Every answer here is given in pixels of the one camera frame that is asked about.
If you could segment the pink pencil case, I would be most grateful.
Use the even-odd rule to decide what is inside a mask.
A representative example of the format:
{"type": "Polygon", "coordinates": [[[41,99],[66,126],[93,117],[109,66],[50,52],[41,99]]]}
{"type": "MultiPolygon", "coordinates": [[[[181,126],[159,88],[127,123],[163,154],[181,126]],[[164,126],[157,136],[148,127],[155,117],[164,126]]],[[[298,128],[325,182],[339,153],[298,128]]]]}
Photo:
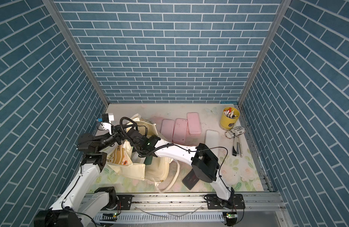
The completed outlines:
{"type": "Polygon", "coordinates": [[[173,143],[185,144],[187,134],[188,121],[186,119],[178,118],[174,123],[173,143]]]}
{"type": "Polygon", "coordinates": [[[162,121],[160,133],[165,137],[168,142],[173,141],[175,121],[170,119],[164,119],[162,121]]]}
{"type": "Polygon", "coordinates": [[[188,121],[188,131],[191,136],[202,134],[200,116],[197,112],[187,113],[187,121],[188,121]]]}

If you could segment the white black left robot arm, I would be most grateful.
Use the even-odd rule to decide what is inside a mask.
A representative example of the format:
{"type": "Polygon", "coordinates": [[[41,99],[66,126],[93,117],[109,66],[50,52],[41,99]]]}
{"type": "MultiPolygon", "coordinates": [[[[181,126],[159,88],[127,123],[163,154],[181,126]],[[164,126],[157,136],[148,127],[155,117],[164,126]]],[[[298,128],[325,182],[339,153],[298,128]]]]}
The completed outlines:
{"type": "Polygon", "coordinates": [[[94,217],[102,209],[119,213],[120,202],[115,188],[100,187],[93,197],[82,204],[91,184],[105,167],[107,154],[103,149],[114,145],[113,135],[93,136],[89,133],[78,138],[78,151],[83,153],[79,171],[62,195],[45,211],[34,218],[36,227],[86,227],[95,223],[94,217]]]}

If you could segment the white pencil case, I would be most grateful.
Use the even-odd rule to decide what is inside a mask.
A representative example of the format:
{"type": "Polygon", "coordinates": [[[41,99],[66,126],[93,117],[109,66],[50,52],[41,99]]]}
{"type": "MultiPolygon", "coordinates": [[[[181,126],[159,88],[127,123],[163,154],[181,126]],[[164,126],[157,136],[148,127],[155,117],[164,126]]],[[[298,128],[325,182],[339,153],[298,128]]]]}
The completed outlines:
{"type": "Polygon", "coordinates": [[[219,132],[213,130],[207,130],[205,135],[205,145],[210,148],[212,153],[219,156],[219,132]]]}

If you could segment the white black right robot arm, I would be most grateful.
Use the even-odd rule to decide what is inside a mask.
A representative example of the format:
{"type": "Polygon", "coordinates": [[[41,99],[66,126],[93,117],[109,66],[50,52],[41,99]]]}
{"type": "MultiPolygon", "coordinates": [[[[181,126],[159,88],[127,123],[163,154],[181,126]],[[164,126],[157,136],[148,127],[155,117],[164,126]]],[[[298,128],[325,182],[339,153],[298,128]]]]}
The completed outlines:
{"type": "Polygon", "coordinates": [[[190,165],[199,180],[209,183],[213,187],[219,206],[227,209],[234,207],[234,190],[220,176],[222,165],[219,164],[219,159],[211,148],[205,144],[200,143],[198,146],[178,145],[156,135],[148,138],[133,128],[123,134],[140,157],[170,158],[190,165]]]}

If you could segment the black pencil case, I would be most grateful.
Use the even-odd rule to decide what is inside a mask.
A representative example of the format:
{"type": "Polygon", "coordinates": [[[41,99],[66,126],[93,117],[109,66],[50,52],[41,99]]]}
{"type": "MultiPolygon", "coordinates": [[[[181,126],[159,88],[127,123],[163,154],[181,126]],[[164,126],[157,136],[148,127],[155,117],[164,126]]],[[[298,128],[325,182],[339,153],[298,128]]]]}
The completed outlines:
{"type": "Polygon", "coordinates": [[[196,176],[193,169],[182,180],[182,183],[188,190],[192,190],[198,182],[199,178],[196,176]]]}

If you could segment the floral cream canvas bag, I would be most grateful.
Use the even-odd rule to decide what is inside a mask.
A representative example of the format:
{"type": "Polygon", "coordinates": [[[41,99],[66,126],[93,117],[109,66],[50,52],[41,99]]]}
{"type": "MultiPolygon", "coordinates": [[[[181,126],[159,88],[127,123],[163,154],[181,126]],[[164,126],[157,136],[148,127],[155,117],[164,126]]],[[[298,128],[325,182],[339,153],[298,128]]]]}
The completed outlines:
{"type": "Polygon", "coordinates": [[[153,157],[152,164],[145,165],[145,158],[140,158],[127,141],[105,151],[107,162],[104,173],[108,183],[120,193],[166,193],[178,179],[178,161],[153,157]]]}

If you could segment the dark green case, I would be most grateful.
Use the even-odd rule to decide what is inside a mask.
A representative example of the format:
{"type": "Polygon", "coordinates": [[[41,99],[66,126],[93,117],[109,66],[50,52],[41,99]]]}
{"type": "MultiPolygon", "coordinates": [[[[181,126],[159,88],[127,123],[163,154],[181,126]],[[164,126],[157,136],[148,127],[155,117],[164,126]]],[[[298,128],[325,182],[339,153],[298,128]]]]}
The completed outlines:
{"type": "Polygon", "coordinates": [[[152,164],[152,160],[153,160],[153,156],[148,156],[148,157],[145,158],[144,164],[145,165],[151,165],[152,164]]]}

